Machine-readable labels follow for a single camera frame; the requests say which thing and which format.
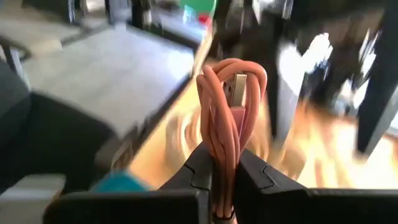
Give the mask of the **green board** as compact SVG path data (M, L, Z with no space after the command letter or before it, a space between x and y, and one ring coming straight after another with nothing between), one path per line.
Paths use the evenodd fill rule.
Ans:
M179 0L179 6L189 6L197 14L214 16L218 0Z

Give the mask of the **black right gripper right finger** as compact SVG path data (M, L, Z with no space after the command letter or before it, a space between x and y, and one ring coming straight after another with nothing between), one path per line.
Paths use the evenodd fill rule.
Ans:
M235 214L239 224L398 224L398 190L306 188L244 151Z

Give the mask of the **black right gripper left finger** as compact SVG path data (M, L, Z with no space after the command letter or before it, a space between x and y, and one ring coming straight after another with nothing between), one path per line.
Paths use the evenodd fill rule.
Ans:
M212 175L201 143L160 189L67 194L46 208L43 224L210 224Z

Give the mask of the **blue plastic bin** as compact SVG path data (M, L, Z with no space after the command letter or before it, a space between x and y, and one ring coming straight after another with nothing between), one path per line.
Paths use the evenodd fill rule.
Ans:
M90 192L146 192L149 190L150 187L137 177L126 171L116 171L111 172L94 184Z

